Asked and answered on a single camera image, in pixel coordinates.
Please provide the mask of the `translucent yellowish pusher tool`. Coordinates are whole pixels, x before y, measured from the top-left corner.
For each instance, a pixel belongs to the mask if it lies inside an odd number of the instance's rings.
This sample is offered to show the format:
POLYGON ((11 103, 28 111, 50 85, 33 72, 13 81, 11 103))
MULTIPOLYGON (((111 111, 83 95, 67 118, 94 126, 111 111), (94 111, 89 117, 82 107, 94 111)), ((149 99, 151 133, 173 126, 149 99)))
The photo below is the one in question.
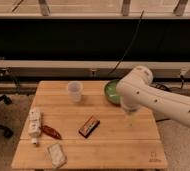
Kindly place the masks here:
POLYGON ((127 113, 125 116, 127 125, 132 127, 134 122, 136 121, 136 114, 135 113, 127 113))

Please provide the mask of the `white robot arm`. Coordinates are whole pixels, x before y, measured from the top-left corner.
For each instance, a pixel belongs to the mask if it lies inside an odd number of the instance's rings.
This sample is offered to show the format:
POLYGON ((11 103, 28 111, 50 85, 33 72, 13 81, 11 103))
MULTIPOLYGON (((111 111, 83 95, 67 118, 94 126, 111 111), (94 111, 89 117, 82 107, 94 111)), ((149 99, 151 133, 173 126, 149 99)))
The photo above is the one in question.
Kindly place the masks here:
POLYGON ((151 86, 153 74, 145 66, 136 66, 116 86, 121 107, 127 112, 145 106, 190 128, 190 97, 151 86))

